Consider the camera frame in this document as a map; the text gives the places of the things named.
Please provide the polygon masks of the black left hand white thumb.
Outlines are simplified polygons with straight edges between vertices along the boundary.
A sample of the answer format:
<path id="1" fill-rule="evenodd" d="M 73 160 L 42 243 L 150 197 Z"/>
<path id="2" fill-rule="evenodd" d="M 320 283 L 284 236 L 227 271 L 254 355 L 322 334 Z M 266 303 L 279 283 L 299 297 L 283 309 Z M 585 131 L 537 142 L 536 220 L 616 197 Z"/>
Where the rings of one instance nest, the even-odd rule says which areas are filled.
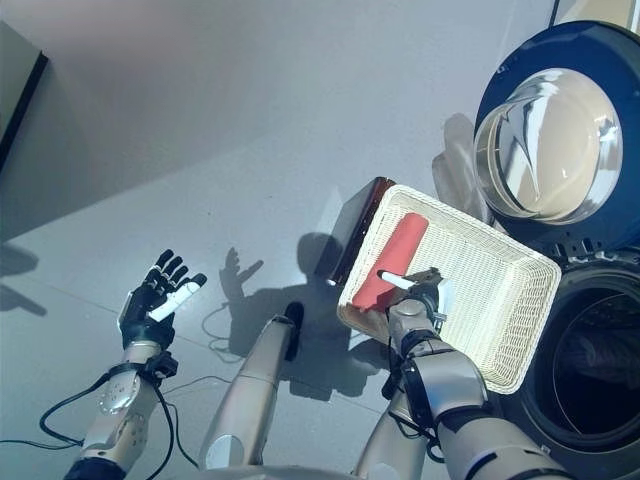
<path id="1" fill-rule="evenodd" d="M 123 348 L 149 341 L 166 350 L 173 342 L 176 311 L 207 282 L 203 273 L 188 277 L 189 268 L 171 249 L 163 251 L 141 283 L 131 290 L 118 316 Z"/>

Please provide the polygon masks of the silver right hand white thumb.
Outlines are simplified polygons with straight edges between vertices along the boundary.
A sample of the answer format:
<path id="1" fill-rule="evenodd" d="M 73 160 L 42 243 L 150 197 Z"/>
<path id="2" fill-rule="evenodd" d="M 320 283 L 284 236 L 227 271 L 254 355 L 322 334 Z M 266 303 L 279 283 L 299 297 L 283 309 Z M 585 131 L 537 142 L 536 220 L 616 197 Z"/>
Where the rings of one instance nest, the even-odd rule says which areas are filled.
<path id="1" fill-rule="evenodd" d="M 454 286 L 437 268 L 430 267 L 404 276 L 380 269 L 377 276 L 393 286 L 389 293 L 378 297 L 386 310 L 404 300 L 420 301 L 426 306 L 434 328 L 441 330 L 453 308 Z"/>

